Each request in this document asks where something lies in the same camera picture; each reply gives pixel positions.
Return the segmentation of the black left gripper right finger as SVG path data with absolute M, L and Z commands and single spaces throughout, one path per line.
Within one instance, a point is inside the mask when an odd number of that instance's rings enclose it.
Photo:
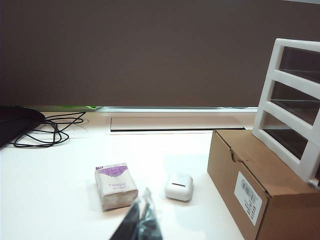
M 155 205 L 149 188 L 139 198 L 139 214 L 136 225 L 137 240 L 162 240 L 162 232 L 158 223 Z

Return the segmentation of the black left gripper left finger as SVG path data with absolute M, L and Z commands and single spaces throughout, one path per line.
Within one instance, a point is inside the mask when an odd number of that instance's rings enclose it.
M 137 198 L 131 205 L 118 228 L 115 230 L 110 240 L 135 240 L 136 228 L 140 222 L 140 202 Z

